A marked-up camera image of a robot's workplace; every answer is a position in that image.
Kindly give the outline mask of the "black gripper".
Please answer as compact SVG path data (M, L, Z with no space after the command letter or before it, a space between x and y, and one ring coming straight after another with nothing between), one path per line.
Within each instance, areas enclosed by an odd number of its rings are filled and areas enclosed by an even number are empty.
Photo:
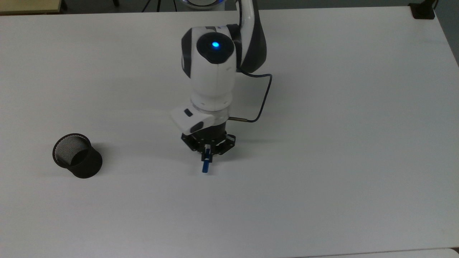
M208 127L190 135L182 134L181 139L190 148L201 154L201 161L214 155L223 155L236 145L236 136L226 132L226 123Z

